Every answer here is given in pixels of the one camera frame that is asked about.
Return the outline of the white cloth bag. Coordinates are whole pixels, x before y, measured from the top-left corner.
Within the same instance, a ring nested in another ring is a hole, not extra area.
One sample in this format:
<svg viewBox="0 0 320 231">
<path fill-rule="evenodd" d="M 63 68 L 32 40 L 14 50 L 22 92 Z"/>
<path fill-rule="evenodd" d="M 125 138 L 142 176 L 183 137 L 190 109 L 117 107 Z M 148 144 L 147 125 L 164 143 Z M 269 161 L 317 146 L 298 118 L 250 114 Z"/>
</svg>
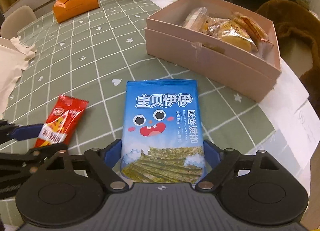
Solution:
<svg viewBox="0 0 320 231">
<path fill-rule="evenodd" d="M 0 48 L 0 111 L 3 119 L 9 96 L 22 72 L 29 67 L 29 60 L 35 57 L 37 49 L 35 43 L 31 46 L 24 45 L 18 37 L 10 40 L 1 37 Z"/>
</svg>

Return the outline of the wrapped round bread bun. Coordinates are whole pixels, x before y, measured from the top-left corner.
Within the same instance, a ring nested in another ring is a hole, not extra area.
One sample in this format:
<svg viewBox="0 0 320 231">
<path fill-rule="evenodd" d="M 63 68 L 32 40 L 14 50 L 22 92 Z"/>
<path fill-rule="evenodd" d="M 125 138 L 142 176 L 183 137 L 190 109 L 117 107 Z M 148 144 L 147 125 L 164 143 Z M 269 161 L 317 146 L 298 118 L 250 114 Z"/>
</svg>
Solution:
<svg viewBox="0 0 320 231">
<path fill-rule="evenodd" d="M 207 32 L 212 37 L 215 37 L 230 45 L 236 46 L 250 53 L 257 53 L 258 48 L 252 41 L 249 34 L 230 19 L 211 18 L 207 22 Z"/>
</svg>

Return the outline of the brown fuzzy chair cover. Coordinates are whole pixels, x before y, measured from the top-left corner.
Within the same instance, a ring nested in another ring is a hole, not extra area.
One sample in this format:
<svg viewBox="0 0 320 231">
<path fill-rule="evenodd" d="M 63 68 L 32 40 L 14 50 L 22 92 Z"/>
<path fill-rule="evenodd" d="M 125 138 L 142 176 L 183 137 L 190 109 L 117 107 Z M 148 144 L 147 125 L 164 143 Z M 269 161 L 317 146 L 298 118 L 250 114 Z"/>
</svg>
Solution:
<svg viewBox="0 0 320 231">
<path fill-rule="evenodd" d="M 289 0 L 269 0 L 257 14 L 271 20 L 279 40 L 292 37 L 311 50 L 312 67 L 299 77 L 310 94 L 310 103 L 319 114 L 319 20 L 305 7 Z"/>
</svg>

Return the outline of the green grid tablecloth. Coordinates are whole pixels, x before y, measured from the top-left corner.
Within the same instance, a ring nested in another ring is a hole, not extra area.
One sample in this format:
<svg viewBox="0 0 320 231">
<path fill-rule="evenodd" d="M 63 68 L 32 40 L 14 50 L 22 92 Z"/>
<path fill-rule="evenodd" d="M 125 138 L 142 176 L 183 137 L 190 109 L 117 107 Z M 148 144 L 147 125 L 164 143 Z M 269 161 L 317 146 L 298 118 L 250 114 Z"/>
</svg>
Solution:
<svg viewBox="0 0 320 231">
<path fill-rule="evenodd" d="M 242 153 L 274 132 L 260 107 L 224 85 L 147 54 L 146 19 L 152 0 L 100 0 L 100 7 L 58 24 L 47 13 L 18 34 L 36 56 L 14 84 L 3 117 L 21 125 L 43 123 L 61 94 L 89 102 L 69 144 L 71 154 L 103 148 L 122 136 L 126 84 L 132 80 L 197 81 L 205 139 Z"/>
</svg>

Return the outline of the red snack bar packet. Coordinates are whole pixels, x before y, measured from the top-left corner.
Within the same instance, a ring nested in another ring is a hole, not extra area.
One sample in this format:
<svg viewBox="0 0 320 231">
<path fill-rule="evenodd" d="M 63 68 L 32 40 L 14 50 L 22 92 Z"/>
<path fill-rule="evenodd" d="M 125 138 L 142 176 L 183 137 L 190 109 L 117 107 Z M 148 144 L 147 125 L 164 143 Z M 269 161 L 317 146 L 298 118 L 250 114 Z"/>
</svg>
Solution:
<svg viewBox="0 0 320 231">
<path fill-rule="evenodd" d="M 88 103 L 86 100 L 60 95 L 40 130 L 34 148 L 57 143 L 69 145 Z"/>
</svg>

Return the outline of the wrapped roll snack in box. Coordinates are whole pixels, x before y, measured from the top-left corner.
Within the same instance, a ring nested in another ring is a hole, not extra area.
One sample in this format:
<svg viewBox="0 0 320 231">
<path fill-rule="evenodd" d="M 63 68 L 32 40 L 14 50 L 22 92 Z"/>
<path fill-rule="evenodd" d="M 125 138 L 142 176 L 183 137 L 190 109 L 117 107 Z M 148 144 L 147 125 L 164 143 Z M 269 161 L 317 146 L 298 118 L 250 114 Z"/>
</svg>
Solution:
<svg viewBox="0 0 320 231">
<path fill-rule="evenodd" d="M 200 32 L 207 22 L 208 10 L 206 7 L 195 8 L 181 24 L 183 28 Z"/>
</svg>

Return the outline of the beige dining chair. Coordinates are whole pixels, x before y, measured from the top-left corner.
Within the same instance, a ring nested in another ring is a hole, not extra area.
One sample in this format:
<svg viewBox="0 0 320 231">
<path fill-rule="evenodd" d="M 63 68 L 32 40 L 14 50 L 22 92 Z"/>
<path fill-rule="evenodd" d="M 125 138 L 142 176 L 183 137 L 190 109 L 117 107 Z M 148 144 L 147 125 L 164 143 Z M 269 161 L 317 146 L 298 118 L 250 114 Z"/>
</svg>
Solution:
<svg viewBox="0 0 320 231">
<path fill-rule="evenodd" d="M 22 6 L 10 14 L 1 25 L 1 37 L 12 39 L 18 32 L 37 19 L 29 6 Z"/>
</svg>

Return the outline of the blue seaweed snack packet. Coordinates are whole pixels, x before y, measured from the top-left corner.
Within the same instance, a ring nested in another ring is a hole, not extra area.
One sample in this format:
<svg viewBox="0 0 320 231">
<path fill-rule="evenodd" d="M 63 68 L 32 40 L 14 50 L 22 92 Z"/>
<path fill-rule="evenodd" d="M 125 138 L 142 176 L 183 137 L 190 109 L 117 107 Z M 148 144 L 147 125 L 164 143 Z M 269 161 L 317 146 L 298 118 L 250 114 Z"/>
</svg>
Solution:
<svg viewBox="0 0 320 231">
<path fill-rule="evenodd" d="M 128 81 L 121 174 L 133 182 L 196 184 L 206 174 L 197 81 Z"/>
</svg>

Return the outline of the pink cardboard box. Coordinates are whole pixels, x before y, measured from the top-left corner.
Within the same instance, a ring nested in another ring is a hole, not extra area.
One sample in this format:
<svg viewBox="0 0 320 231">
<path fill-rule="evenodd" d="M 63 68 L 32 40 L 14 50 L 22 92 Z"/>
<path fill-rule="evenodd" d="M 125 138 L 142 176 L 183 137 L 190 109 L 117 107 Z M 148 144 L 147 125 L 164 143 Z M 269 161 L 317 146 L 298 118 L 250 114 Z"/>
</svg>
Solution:
<svg viewBox="0 0 320 231">
<path fill-rule="evenodd" d="M 267 33 L 273 47 L 263 58 L 204 33 L 181 26 L 194 8 L 229 18 L 233 13 L 252 18 Z M 224 0 L 177 0 L 147 18 L 149 55 L 190 69 L 260 102 L 281 74 L 280 52 L 273 22 Z"/>
</svg>

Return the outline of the brown wafer snack packet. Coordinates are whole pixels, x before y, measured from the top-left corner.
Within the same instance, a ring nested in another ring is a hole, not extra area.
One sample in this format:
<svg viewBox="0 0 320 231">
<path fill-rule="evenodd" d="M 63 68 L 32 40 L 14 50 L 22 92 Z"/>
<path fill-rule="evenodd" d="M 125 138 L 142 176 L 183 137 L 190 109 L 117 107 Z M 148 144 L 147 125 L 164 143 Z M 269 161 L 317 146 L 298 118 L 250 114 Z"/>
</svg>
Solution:
<svg viewBox="0 0 320 231">
<path fill-rule="evenodd" d="M 235 12 L 232 15 L 232 20 L 244 28 L 256 46 L 262 44 L 270 47 L 273 46 L 267 33 L 252 18 L 245 16 L 242 13 Z"/>
</svg>

